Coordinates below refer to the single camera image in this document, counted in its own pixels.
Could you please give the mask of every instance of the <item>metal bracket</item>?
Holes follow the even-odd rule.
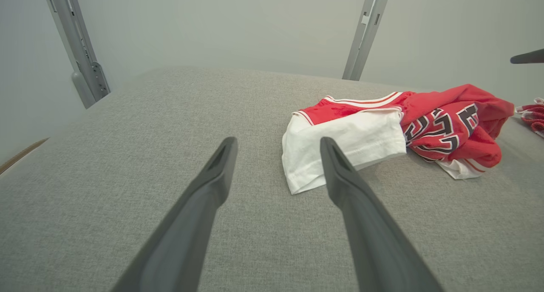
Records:
[[[107,94],[111,91],[109,90],[108,83],[105,80],[102,66],[97,62],[93,62],[91,63],[91,67],[93,68],[93,73],[96,76],[96,81],[99,83],[101,98],[103,98],[104,96],[107,96]]]
[[[362,19],[361,19],[361,24],[367,25],[367,24],[368,24],[368,20],[369,20],[370,18],[371,18],[370,16],[363,15],[363,17],[362,17]]]

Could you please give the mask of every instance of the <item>clothing pile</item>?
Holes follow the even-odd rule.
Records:
[[[473,85],[375,100],[326,96],[294,112],[283,135],[287,184],[293,195],[325,184],[319,153],[324,136],[338,143],[356,170],[410,147],[454,179],[475,178],[501,161],[495,138],[513,113],[513,104]]]
[[[544,137],[544,99],[536,98],[534,105],[516,107],[525,122],[539,136]]]

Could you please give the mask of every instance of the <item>fabric texture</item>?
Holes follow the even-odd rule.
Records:
[[[294,112],[282,138],[283,170],[291,194],[325,185],[320,141],[332,137],[357,170],[406,154],[396,108],[358,112],[311,125],[303,112]]]
[[[535,104],[516,107],[524,121],[540,137],[544,138],[544,99],[535,98]]]
[[[357,290],[342,214],[325,186],[290,194],[281,137],[327,94],[408,90],[187,67],[137,77],[0,176],[0,291],[111,289],[227,136],[239,153],[199,291]],[[446,291],[544,286],[544,142],[511,118],[497,143],[503,160],[476,179],[410,150],[360,171]]]
[[[299,110],[309,125],[318,125],[361,111],[396,108],[406,145],[428,162],[439,162],[454,179],[481,176],[501,161],[495,143],[501,127],[513,115],[513,104],[473,85],[444,92],[394,92],[375,100],[326,96]],[[360,137],[359,145],[366,138]]]

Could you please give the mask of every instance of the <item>white fabric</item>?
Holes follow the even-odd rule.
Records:
[[[472,159],[452,160],[450,162],[437,161],[437,164],[454,179],[468,179],[482,176],[487,170]]]
[[[294,113],[282,138],[283,170],[292,195],[325,184],[319,150],[321,137],[332,137],[354,168],[406,154],[397,108],[361,111],[318,125]]]

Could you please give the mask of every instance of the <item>white stripe trim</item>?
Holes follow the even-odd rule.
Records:
[[[331,98],[335,102],[378,102],[378,101],[383,101],[383,100],[389,98],[390,96],[392,96],[393,94],[397,94],[397,93],[399,93],[399,92],[392,92],[392,93],[387,94],[383,98],[374,99],[374,100],[352,100],[352,99],[338,99],[337,100],[337,99],[333,98],[332,96],[326,96],[325,98]]]
[[[476,160],[474,160],[474,159],[465,159],[465,160],[466,160],[466,162],[472,164],[478,170],[482,170],[484,172],[489,170],[489,168],[484,167],[481,164],[478,164],[478,162]]]
[[[401,112],[402,113],[402,108],[400,106],[391,106],[391,107],[388,107],[388,108],[369,108],[369,109],[363,109],[361,111],[358,111],[358,112],[367,112],[367,111],[390,111],[390,110],[395,110],[395,111],[398,111],[398,112]]]
[[[513,109],[515,113],[524,113],[526,110],[523,110],[523,106],[519,106]]]
[[[534,114],[535,114],[534,111],[527,111],[526,110],[521,114],[521,117],[525,118],[525,119],[528,119],[528,120],[533,120],[533,119],[536,119]]]
[[[336,100],[331,96],[326,96],[325,100],[328,100],[329,102],[332,102],[332,103],[346,104],[346,105],[351,105],[358,108],[376,108],[376,107],[387,105],[390,102],[393,102],[393,100],[398,98],[401,94],[402,92],[394,92],[384,98],[377,99],[377,100]]]
[[[483,174],[467,164],[466,159],[452,160],[450,162],[438,160],[436,163],[454,179],[476,178]]]
[[[296,114],[296,113],[301,114],[302,116],[304,116],[304,117],[308,120],[308,122],[310,123],[310,125],[314,125],[312,119],[310,119],[310,117],[308,116],[307,113],[303,112],[302,110],[293,112],[293,114]]]

